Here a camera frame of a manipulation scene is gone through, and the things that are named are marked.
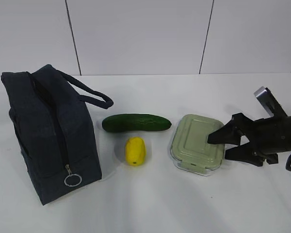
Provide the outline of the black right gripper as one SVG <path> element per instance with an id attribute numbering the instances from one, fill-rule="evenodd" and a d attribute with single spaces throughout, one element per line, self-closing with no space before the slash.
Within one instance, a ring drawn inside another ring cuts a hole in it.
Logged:
<path id="1" fill-rule="evenodd" d="M 246 136 L 250 143 L 240 146 L 241 137 Z M 243 113 L 232 115 L 231 120 L 209 134 L 209 144 L 232 144 L 237 147 L 225 152 L 225 159 L 244 162 L 257 167 L 278 162 L 278 153 L 291 151 L 291 116 L 270 117 L 256 121 Z M 291 163 L 291 154 L 287 159 Z"/>

